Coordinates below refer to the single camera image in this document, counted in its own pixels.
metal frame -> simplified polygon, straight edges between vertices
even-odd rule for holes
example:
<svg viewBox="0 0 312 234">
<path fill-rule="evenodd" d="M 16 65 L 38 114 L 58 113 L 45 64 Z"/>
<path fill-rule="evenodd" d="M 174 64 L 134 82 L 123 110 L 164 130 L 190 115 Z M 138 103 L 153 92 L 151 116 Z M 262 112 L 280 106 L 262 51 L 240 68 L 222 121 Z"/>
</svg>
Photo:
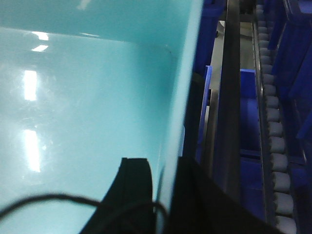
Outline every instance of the metal frame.
<svg viewBox="0 0 312 234">
<path fill-rule="evenodd" d="M 212 92 L 206 147 L 201 163 L 215 183 L 238 202 L 240 199 L 239 0 L 230 0 L 227 5 L 219 90 L 218 98 Z"/>
<path fill-rule="evenodd" d="M 200 165 L 209 177 L 212 177 L 215 150 L 215 131 L 219 104 L 219 91 L 212 89 L 210 93 L 209 117 L 207 122 L 206 140 Z"/>
</svg>

black cable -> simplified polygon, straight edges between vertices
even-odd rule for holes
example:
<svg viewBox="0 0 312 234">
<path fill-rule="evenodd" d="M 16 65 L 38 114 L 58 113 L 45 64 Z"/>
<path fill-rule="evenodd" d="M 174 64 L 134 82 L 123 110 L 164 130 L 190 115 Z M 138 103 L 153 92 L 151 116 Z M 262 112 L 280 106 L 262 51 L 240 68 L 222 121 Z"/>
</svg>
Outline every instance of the black cable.
<svg viewBox="0 0 312 234">
<path fill-rule="evenodd" d="M 11 205 L 8 205 L 7 207 L 5 207 L 3 210 L 0 211 L 0 221 L 4 219 L 6 216 L 8 216 L 10 213 L 12 213 L 13 211 L 23 206 L 29 205 L 31 203 L 48 201 L 48 200 L 72 201 L 78 204 L 106 208 L 110 210 L 111 212 L 114 210 L 114 208 L 108 204 L 105 204 L 103 202 L 99 202 L 96 200 L 92 200 L 89 198 L 81 197 L 81 196 L 66 195 L 66 194 L 43 194 L 43 195 L 35 195 L 31 197 L 22 198 L 21 200 L 18 200 L 12 203 Z M 142 234 L 142 232 L 132 222 L 130 222 L 129 220 L 125 220 L 125 222 L 133 229 L 133 231 L 136 234 Z"/>
<path fill-rule="evenodd" d="M 140 201 L 132 204 L 128 204 L 124 206 L 123 208 L 117 210 L 116 212 L 112 213 L 108 218 L 107 222 L 105 223 L 99 223 L 97 227 L 95 227 L 91 233 L 92 234 L 102 234 L 105 233 L 106 229 L 113 224 L 114 222 L 118 221 L 119 219 L 124 218 L 124 216 L 129 216 L 131 213 L 136 212 L 141 209 L 147 209 L 147 208 L 156 208 L 159 209 L 163 216 L 163 234 L 167 232 L 167 221 L 168 221 L 168 213 L 164 206 L 160 204 L 159 202 L 153 202 L 153 201 Z"/>
<path fill-rule="evenodd" d="M 110 210 L 113 209 L 111 206 L 109 206 L 105 203 L 102 203 L 102 202 L 99 202 L 96 200 L 92 200 L 89 198 L 81 197 L 81 196 L 73 196 L 73 195 L 66 195 L 66 194 L 43 194 L 43 195 L 35 195 L 35 196 L 23 198 L 21 200 L 18 200 L 16 202 L 12 203 L 11 205 L 7 206 L 6 208 L 4 208 L 0 212 L 0 221 L 2 219 L 4 219 L 6 216 L 8 216 L 10 213 L 15 211 L 16 209 L 19 209 L 25 205 L 28 205 L 31 203 L 36 203 L 36 202 L 41 202 L 41 201 L 48 201 L 48 200 L 67 200 L 67 201 L 72 201 L 72 202 L 78 203 L 78 204 L 84 204 L 84 205 L 89 205 L 89 206 L 94 206 L 94 207 L 104 207 L 104 208 L 110 209 Z M 117 221 L 119 219 L 125 219 L 126 217 L 124 217 L 124 216 L 128 216 L 132 212 L 135 212 L 137 210 L 147 209 L 150 207 L 155 207 L 161 211 L 163 218 L 164 218 L 164 228 L 163 229 L 165 232 L 166 223 L 168 220 L 168 214 L 167 214 L 166 209 L 163 207 L 163 205 L 161 205 L 158 202 L 141 201 L 141 202 L 126 205 L 122 209 L 119 209 L 119 210 L 113 212 L 110 216 L 108 216 L 108 218 L 107 218 L 108 221 L 104 224 L 100 224 L 99 226 L 97 226 L 95 228 L 94 232 L 92 232 L 92 233 L 100 234 L 100 233 L 104 232 L 115 221 Z M 130 224 L 132 229 L 137 234 L 140 233 L 138 230 L 136 230 L 135 226 L 132 223 L 128 222 L 128 224 Z"/>
</svg>

metal rail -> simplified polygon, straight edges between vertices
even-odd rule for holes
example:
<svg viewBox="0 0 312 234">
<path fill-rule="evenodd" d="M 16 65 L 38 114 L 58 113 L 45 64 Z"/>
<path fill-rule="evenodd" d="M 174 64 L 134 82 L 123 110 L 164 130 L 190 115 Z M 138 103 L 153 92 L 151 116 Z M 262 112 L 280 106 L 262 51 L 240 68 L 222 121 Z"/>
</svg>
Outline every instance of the metal rail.
<svg viewBox="0 0 312 234">
<path fill-rule="evenodd" d="M 270 162 L 270 149 L 268 142 L 268 126 L 266 122 L 266 108 L 265 98 L 263 94 L 263 85 L 260 73 L 260 55 L 259 55 L 259 41 L 258 29 L 256 21 L 253 22 L 253 58 L 256 72 L 256 87 L 257 99 L 259 109 L 259 124 L 260 124 L 260 150 L 261 150 L 261 163 L 262 163 L 262 179 L 263 179 L 263 196 L 266 222 L 275 226 L 275 209 L 273 202 L 273 187 L 271 175 L 271 162 Z"/>
<path fill-rule="evenodd" d="M 215 131 L 207 130 L 207 174 L 232 199 L 240 191 L 240 19 L 239 0 L 229 0 L 224 32 L 222 74 Z"/>
</svg>

teal plastic bin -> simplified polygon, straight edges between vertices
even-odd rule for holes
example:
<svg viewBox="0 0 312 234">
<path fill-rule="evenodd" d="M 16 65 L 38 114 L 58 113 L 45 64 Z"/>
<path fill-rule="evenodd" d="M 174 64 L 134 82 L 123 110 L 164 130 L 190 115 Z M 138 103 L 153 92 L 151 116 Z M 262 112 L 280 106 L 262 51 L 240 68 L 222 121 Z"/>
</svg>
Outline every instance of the teal plastic bin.
<svg viewBox="0 0 312 234">
<path fill-rule="evenodd" d="M 122 157 L 148 159 L 170 207 L 202 5 L 0 2 L 0 209 L 47 192 L 101 200 Z M 34 204 L 0 233 L 76 234 L 93 211 Z"/>
</svg>

gray roller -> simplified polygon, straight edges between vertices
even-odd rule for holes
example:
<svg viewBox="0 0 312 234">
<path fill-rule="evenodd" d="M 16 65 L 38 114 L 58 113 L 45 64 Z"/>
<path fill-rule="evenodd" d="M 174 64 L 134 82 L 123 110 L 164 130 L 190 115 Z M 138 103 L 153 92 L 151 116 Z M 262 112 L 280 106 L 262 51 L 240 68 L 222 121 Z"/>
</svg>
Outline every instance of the gray roller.
<svg viewBox="0 0 312 234">
<path fill-rule="evenodd" d="M 268 34 L 268 28 L 267 27 L 258 27 L 258 33 Z"/>
<path fill-rule="evenodd" d="M 267 27 L 267 23 L 263 20 L 258 21 L 258 27 Z"/>
<path fill-rule="evenodd" d="M 262 9 L 256 9 L 256 14 L 257 14 L 258 20 L 264 20 L 265 19 Z"/>
<path fill-rule="evenodd" d="M 271 136 L 269 137 L 270 152 L 282 154 L 285 152 L 285 140 L 281 137 Z"/>
<path fill-rule="evenodd" d="M 273 67 L 272 65 L 266 65 L 266 64 L 261 65 L 262 73 L 263 74 L 271 74 L 272 67 Z"/>
<path fill-rule="evenodd" d="M 272 170 L 276 172 L 285 172 L 288 167 L 288 159 L 283 154 L 271 154 Z"/>
<path fill-rule="evenodd" d="M 285 234 L 296 234 L 296 222 L 292 218 L 276 216 L 276 228 Z"/>
<path fill-rule="evenodd" d="M 269 136 L 271 137 L 281 137 L 283 135 L 283 125 L 278 122 L 270 121 L 269 126 Z"/>
<path fill-rule="evenodd" d="M 276 108 L 266 108 L 267 112 L 267 121 L 274 121 L 279 122 L 280 120 L 280 113 L 279 110 Z"/>
<path fill-rule="evenodd" d="M 272 84 L 265 84 L 263 85 L 264 94 L 266 96 L 275 96 L 276 95 L 276 87 Z"/>
<path fill-rule="evenodd" d="M 269 74 L 263 75 L 263 83 L 264 84 L 273 84 L 274 83 L 274 76 Z"/>
<path fill-rule="evenodd" d="M 293 213 L 293 197 L 285 193 L 274 193 L 275 212 L 281 215 Z"/>
<path fill-rule="evenodd" d="M 267 33 L 259 33 L 259 40 L 269 40 L 269 35 Z"/>
<path fill-rule="evenodd" d="M 266 96 L 266 103 L 268 108 L 278 108 L 278 97 L 275 96 Z"/>
<path fill-rule="evenodd" d="M 267 48 L 260 48 L 260 55 L 261 56 L 271 56 L 271 51 Z"/>
<path fill-rule="evenodd" d="M 288 193 L 291 187 L 291 178 L 289 174 L 282 172 L 272 172 L 272 176 L 274 191 Z"/>
<path fill-rule="evenodd" d="M 261 4 L 257 4 L 257 5 L 255 6 L 255 8 L 256 8 L 256 9 L 263 10 L 263 5 L 261 5 Z"/>
<path fill-rule="evenodd" d="M 259 47 L 260 48 L 268 48 L 269 42 L 267 40 L 260 40 Z"/>
<path fill-rule="evenodd" d="M 260 56 L 260 61 L 261 61 L 262 65 L 264 65 L 264 64 L 271 65 L 272 64 L 272 60 L 271 60 L 270 56 L 261 55 Z"/>
</svg>

